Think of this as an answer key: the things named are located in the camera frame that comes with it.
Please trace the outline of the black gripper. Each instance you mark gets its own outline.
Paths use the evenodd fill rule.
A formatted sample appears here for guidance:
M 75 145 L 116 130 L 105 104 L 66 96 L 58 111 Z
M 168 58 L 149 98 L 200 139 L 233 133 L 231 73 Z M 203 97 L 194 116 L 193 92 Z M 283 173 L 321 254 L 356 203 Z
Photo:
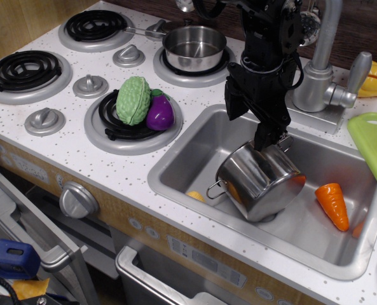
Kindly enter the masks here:
M 251 111 L 260 121 L 254 149 L 262 151 L 287 135 L 291 119 L 285 95 L 292 89 L 296 64 L 284 62 L 272 71 L 253 71 L 240 64 L 228 64 L 224 99 L 230 120 Z

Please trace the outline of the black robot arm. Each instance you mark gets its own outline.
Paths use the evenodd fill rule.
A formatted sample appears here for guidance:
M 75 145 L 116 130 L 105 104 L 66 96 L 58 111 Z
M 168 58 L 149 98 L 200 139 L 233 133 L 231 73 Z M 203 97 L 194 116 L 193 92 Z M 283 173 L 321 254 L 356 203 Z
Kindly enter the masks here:
M 304 41 L 301 1 L 233 1 L 240 9 L 245 47 L 240 63 L 228 64 L 225 104 L 228 117 L 251 111 L 259 120 L 254 149 L 275 145 L 286 134 L 291 117 L 288 91 L 303 82 L 298 47 Z

